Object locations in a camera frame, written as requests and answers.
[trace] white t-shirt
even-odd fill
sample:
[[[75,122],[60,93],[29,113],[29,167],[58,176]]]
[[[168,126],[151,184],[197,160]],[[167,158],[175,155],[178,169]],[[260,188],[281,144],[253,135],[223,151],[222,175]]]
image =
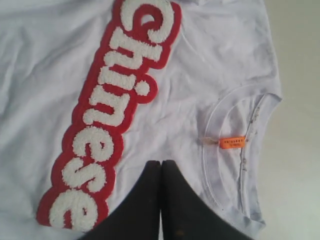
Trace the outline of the white t-shirt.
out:
[[[0,2],[0,237],[76,239],[168,159],[255,237],[281,95],[261,0]],[[243,148],[201,141],[239,136]]]

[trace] clothing tag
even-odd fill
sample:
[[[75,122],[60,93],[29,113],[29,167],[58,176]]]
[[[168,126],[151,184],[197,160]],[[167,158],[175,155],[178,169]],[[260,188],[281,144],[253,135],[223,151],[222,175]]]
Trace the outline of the clothing tag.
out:
[[[219,146],[222,149],[237,149],[244,148],[246,144],[245,136],[221,138],[219,140]]]

